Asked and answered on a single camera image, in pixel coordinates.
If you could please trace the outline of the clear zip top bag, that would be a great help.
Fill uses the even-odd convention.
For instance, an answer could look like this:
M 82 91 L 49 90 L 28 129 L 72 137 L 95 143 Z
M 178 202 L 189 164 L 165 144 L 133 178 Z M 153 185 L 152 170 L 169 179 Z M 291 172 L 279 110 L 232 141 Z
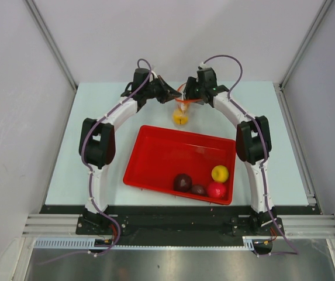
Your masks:
M 181 94 L 179 98 L 175 98 L 177 107 L 172 113 L 172 121 L 179 126 L 186 125 L 189 121 L 189 107 L 193 103 L 201 102 L 201 99 L 190 99 L 186 100 L 184 98 L 186 83 L 183 83 L 179 86 L 177 91 Z

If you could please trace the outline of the yellow fake apple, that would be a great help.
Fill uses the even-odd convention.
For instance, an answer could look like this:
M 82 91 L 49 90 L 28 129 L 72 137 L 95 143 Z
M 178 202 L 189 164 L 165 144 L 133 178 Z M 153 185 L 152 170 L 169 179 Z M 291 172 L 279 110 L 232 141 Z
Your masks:
M 185 125 L 188 123 L 188 115 L 180 109 L 175 109 L 172 113 L 172 120 L 176 125 Z

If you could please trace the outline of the yellow fake lemon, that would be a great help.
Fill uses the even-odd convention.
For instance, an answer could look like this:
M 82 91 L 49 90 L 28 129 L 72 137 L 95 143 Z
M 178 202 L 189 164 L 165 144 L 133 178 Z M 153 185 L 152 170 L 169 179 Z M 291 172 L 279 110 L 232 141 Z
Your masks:
M 211 176 L 215 182 L 224 183 L 229 178 L 229 171 L 226 166 L 217 165 L 212 169 Z

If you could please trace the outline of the dark purple fake fruit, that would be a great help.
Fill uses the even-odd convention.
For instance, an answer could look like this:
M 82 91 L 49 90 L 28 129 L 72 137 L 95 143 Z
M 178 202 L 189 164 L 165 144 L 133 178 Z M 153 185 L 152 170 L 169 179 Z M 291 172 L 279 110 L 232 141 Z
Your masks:
M 192 187 L 192 178 L 191 176 L 181 173 L 175 176 L 173 181 L 173 189 L 179 192 L 187 192 Z

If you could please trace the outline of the dark maroon fake fig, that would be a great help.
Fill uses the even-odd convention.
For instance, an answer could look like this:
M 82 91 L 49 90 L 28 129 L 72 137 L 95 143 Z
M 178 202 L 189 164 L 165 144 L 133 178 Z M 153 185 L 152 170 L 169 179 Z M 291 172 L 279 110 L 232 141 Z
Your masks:
M 191 194 L 197 195 L 197 196 L 207 196 L 206 190 L 204 186 L 200 184 L 194 184 L 192 185 L 190 191 Z

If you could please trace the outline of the red fake apple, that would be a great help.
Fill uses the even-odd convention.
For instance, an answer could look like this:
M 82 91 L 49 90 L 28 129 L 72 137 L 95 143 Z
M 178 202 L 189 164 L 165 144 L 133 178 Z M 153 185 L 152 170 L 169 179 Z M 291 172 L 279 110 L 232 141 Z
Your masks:
M 226 186 L 221 182 L 213 181 L 208 184 L 206 193 L 210 198 L 223 198 L 226 194 Z

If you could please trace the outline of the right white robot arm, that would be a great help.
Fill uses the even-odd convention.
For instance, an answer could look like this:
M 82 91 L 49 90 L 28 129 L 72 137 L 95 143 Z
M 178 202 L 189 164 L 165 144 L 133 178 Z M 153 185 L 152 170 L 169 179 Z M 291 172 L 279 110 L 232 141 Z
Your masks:
M 275 222 L 274 205 L 268 189 L 267 164 L 272 149 L 268 119 L 246 111 L 232 96 L 231 89 L 217 84 L 213 68 L 199 66 L 197 77 L 189 77 L 186 100 L 199 99 L 221 112 L 236 127 L 236 154 L 246 165 L 251 191 L 249 229 L 263 235 Z

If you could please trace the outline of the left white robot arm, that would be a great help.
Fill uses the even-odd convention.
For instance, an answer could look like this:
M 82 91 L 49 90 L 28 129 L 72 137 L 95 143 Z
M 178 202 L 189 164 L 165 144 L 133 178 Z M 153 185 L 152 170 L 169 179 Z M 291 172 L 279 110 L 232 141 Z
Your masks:
M 77 233 L 84 228 L 91 232 L 103 234 L 108 227 L 117 230 L 116 222 L 102 213 L 107 203 L 97 203 L 95 198 L 101 197 L 105 189 L 101 187 L 101 179 L 107 177 L 108 168 L 115 157 L 115 132 L 132 115 L 146 104 L 147 100 L 156 99 L 165 104 L 179 98 L 181 93 L 173 89 L 161 76 L 146 68 L 137 68 L 133 80 L 129 82 L 119 102 L 107 114 L 99 119 L 87 118 L 82 123 L 79 154 L 83 164 L 89 168 L 89 199 L 82 213 L 82 221 L 78 223 Z

